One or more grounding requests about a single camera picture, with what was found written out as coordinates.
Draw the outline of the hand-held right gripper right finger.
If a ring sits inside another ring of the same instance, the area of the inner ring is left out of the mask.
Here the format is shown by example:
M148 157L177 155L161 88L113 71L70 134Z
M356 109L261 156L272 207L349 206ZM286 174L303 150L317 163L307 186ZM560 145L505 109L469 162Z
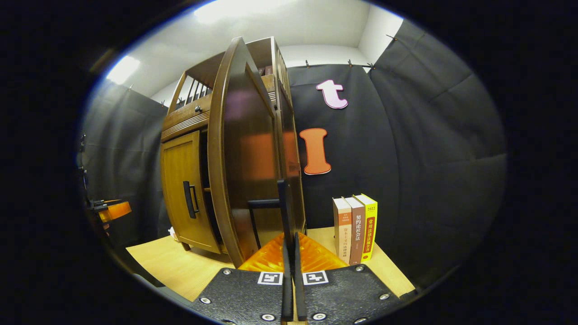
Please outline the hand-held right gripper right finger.
M399 309L402 300L365 264L302 272L306 236L296 234L295 296L300 321L310 325L358 325Z

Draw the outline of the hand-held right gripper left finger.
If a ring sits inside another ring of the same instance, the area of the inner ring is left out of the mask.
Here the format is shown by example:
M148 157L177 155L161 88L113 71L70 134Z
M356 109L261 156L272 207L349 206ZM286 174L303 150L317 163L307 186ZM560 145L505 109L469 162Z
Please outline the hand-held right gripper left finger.
M232 325L283 325L293 318L287 247L280 234L239 268L221 268L192 310Z

